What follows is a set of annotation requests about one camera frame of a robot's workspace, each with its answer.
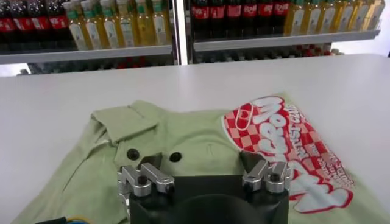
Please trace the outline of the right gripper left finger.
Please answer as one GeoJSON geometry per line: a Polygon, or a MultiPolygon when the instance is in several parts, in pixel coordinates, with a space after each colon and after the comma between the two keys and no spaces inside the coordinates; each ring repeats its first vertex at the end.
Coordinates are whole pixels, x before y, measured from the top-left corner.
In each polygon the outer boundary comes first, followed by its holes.
{"type": "Polygon", "coordinates": [[[162,162],[162,153],[143,158],[136,166],[122,166],[117,173],[118,195],[129,198],[130,194],[136,197],[146,197],[151,194],[155,186],[157,192],[172,195],[175,191],[175,179],[164,174],[159,168],[162,162]]]}

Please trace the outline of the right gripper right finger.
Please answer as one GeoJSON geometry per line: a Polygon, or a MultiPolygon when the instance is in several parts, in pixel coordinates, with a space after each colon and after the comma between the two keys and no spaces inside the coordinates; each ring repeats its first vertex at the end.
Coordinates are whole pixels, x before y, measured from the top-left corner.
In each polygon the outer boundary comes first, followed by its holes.
{"type": "Polygon", "coordinates": [[[262,189],[272,194],[281,194],[290,190],[292,168],[287,162],[269,162],[263,155],[242,151],[239,154],[245,174],[242,185],[246,192],[253,193],[262,189]]]}

